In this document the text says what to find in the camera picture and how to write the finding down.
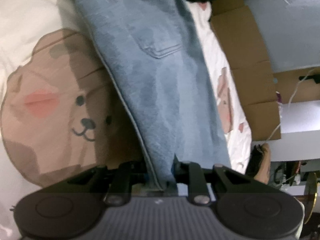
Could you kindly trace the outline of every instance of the black circular joint cover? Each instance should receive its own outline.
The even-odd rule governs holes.
[[[276,239],[296,232],[303,211],[292,196],[279,193],[226,193],[218,201],[220,221],[242,236]]]
[[[34,239],[73,238],[89,231],[105,205],[91,193],[41,193],[24,197],[14,220],[24,236]]]

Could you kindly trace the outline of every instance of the screw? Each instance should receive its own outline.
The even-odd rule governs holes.
[[[193,200],[196,204],[200,204],[200,205],[205,205],[210,202],[210,198],[205,195],[198,195]]]
[[[107,198],[107,203],[112,206],[120,206],[123,203],[123,198],[118,195],[111,195]]]

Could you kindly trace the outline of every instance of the jeans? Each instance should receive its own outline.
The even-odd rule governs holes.
[[[140,139],[150,182],[175,185],[174,156],[230,167],[185,0],[75,0]]]

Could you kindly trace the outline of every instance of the cartoon bear face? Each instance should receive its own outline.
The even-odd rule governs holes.
[[[8,79],[1,109],[7,154],[47,187],[92,166],[140,160],[135,130],[91,42],[63,29],[45,35]]]
[[[233,107],[226,67],[222,68],[221,76],[218,79],[217,104],[223,131],[224,133],[229,133],[233,130]]]

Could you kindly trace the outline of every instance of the white cable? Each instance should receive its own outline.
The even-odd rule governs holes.
[[[289,108],[290,108],[290,104],[291,104],[294,96],[296,95],[296,93],[297,93],[297,91],[298,91],[298,87],[299,87],[300,83],[302,83],[303,81],[305,81],[305,80],[307,79],[307,77],[310,75],[310,73],[311,73],[312,71],[314,71],[314,70],[315,70],[315,68],[309,70],[308,73],[305,75],[305,77],[304,77],[302,80],[299,80],[299,81],[298,81],[298,83],[297,83],[297,85],[296,85],[296,87],[295,87],[295,89],[294,89],[294,92],[293,92],[293,94],[291,95],[291,97],[290,97],[290,99],[289,99],[289,102],[288,102],[288,110],[289,110]],[[267,141],[270,141],[270,139],[273,137],[273,135],[275,134],[275,132],[276,132],[279,128],[280,128],[280,124],[277,125],[277,127],[273,130],[273,132],[271,133],[271,135],[268,137],[268,139],[267,139],[263,144],[265,144]]]

